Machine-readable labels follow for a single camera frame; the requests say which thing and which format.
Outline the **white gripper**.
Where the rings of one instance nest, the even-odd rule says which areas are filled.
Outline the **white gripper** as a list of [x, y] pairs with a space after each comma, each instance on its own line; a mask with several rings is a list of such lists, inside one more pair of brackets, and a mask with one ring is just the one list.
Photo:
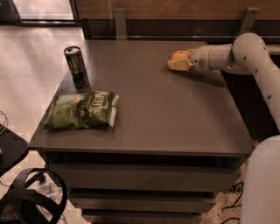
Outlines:
[[197, 71], [209, 71], [211, 48], [211, 45], [203, 45], [197, 49], [188, 49], [186, 51], [190, 55], [191, 61], [189, 59], [168, 60], [167, 65], [171, 70], [175, 71], [188, 71], [192, 66]]

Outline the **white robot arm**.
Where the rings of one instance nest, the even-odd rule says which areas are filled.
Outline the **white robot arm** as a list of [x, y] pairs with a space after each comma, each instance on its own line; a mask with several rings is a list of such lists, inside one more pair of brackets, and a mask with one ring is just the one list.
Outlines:
[[[225, 45], [203, 45], [177, 50], [167, 61], [173, 71], [250, 75], [262, 102], [280, 129], [280, 69], [259, 35], [247, 32]], [[240, 224], [280, 224], [280, 136], [261, 141], [248, 158], [242, 194]]]

